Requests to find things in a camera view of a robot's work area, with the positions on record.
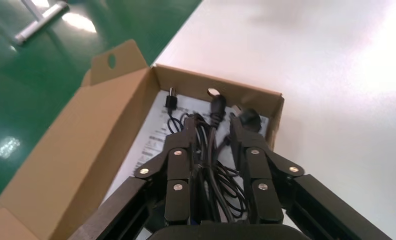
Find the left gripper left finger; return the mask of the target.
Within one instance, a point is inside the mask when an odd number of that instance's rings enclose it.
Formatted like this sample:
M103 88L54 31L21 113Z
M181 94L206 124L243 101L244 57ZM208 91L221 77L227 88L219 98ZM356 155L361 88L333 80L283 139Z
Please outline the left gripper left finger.
M171 240L170 233L161 233L190 225L195 139L194 119L186 118L181 132L166 137L163 151L127 178L70 239L134 240L161 201L165 225L149 239Z

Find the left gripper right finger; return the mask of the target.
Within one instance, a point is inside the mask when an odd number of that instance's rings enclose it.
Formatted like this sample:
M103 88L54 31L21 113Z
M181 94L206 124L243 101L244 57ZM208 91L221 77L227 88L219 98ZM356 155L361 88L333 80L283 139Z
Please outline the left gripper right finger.
M231 117L230 136L257 234L270 240L388 239L301 166L270 150L238 117Z

